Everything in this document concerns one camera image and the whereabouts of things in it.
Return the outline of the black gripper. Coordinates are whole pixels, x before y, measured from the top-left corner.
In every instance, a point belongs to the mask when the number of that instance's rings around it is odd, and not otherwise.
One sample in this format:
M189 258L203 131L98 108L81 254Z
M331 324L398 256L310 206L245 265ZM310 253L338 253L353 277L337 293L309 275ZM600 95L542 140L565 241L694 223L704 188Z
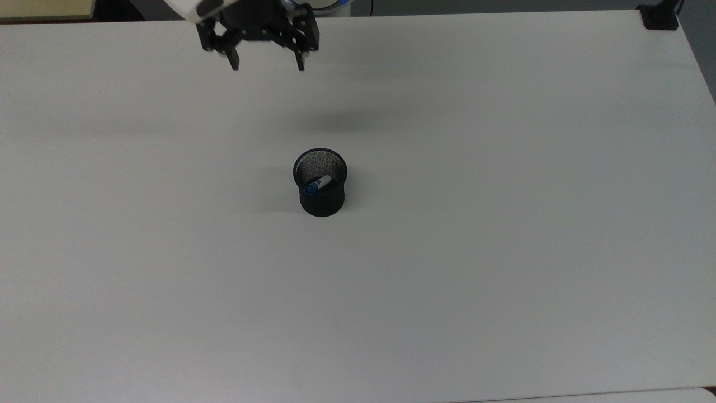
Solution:
M207 53L225 57L233 71L239 70L237 46L243 40L272 40L291 51L299 71L306 58L318 51L320 31L309 4L287 7L284 1L235 1L226 3L222 16L196 25L200 44Z

